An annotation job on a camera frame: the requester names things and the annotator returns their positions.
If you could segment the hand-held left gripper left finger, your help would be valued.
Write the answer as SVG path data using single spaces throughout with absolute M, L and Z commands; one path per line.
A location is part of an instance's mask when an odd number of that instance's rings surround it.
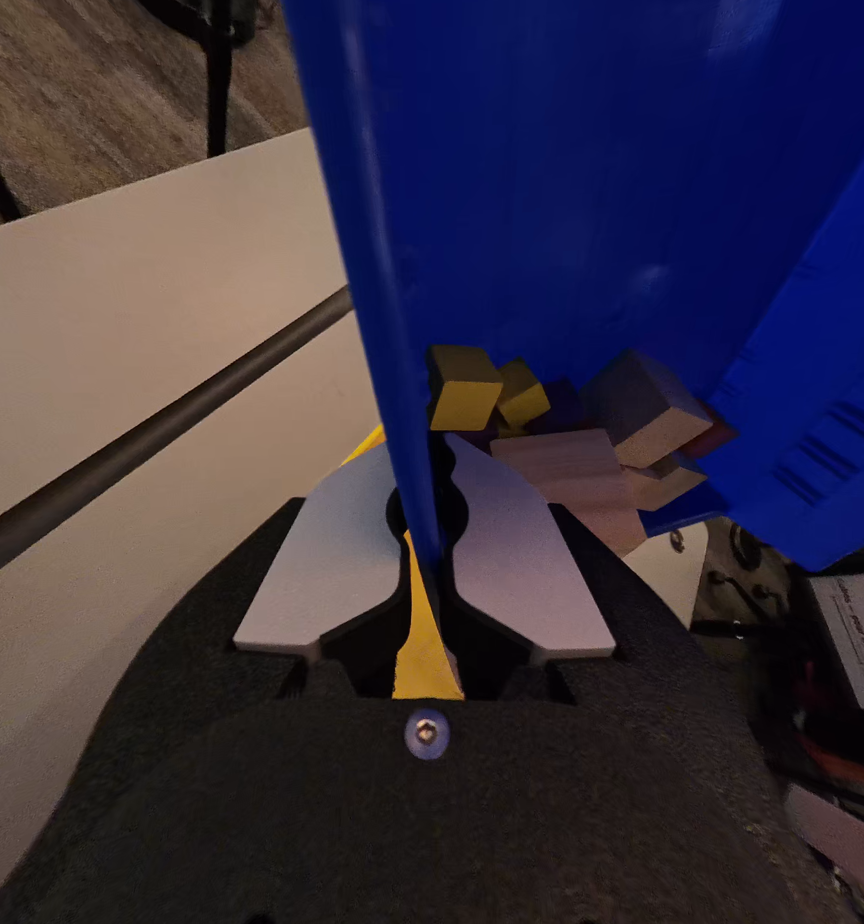
M 405 532 L 387 444 L 376 445 L 304 499 L 233 644 L 338 662 L 360 696 L 391 699 L 412 623 Z

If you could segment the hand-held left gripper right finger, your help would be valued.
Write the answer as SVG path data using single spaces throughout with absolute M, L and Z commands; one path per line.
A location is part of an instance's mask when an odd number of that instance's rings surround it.
M 453 434 L 439 437 L 439 521 L 439 624 L 467 699 L 499 699 L 518 670 L 615 653 L 549 503 Z

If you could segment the pile of wooden cubes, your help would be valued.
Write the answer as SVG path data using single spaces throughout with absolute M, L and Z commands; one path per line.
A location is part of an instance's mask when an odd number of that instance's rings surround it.
M 701 486 L 699 461 L 738 437 L 669 368 L 634 350 L 580 389 L 567 378 L 543 383 L 521 358 L 498 368 L 479 347 L 433 345 L 426 362 L 430 430 L 518 472 L 619 557 L 646 540 L 640 514 Z

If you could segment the yellow plastic box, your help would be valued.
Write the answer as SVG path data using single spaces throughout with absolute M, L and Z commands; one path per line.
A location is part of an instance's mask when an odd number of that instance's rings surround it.
M 462 699 L 456 666 L 442 641 L 385 443 L 353 457 L 340 475 L 351 482 L 352 544 L 337 579 L 334 641 L 361 695 L 388 699 Z

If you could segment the blue plastic box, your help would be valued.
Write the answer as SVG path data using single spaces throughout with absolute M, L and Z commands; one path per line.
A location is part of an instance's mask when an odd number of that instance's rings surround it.
M 864 2 L 283 2 L 416 552 L 426 353 L 633 349 L 738 431 L 690 515 L 864 547 Z

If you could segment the printed paper card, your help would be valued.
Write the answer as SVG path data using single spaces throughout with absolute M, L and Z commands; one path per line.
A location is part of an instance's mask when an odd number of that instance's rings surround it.
M 864 574 L 808 577 L 806 582 L 852 697 L 864 710 Z

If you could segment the black sign stand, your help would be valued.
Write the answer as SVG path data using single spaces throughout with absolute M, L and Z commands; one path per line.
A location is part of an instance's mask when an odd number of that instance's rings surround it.
M 139 1 L 155 19 L 199 44 L 206 58 L 206 155 L 227 147 L 233 50 L 254 38 L 256 1 Z

